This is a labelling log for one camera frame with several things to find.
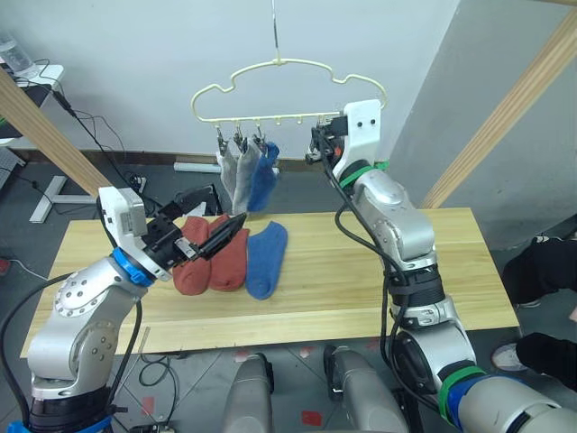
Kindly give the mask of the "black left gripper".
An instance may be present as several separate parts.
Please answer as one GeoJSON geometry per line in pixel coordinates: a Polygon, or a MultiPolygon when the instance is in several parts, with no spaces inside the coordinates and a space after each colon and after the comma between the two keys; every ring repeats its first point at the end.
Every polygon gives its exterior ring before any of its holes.
{"type": "Polygon", "coordinates": [[[174,201],[162,207],[147,224],[147,233],[143,236],[144,252],[163,270],[171,270],[176,265],[195,261],[199,257],[210,260],[236,237],[243,229],[247,215],[242,213],[222,223],[198,247],[194,246],[182,234],[174,220],[182,216],[212,216],[214,214],[214,189],[204,186],[179,192],[174,201]]]}

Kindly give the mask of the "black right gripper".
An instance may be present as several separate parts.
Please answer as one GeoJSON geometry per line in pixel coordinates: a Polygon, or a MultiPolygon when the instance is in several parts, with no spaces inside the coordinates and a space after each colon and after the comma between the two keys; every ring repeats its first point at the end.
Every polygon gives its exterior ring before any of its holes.
{"type": "Polygon", "coordinates": [[[338,116],[328,122],[319,123],[311,129],[311,140],[305,161],[307,164],[321,162],[324,157],[335,165],[344,152],[344,138],[348,135],[348,118],[346,115],[338,116]]]}

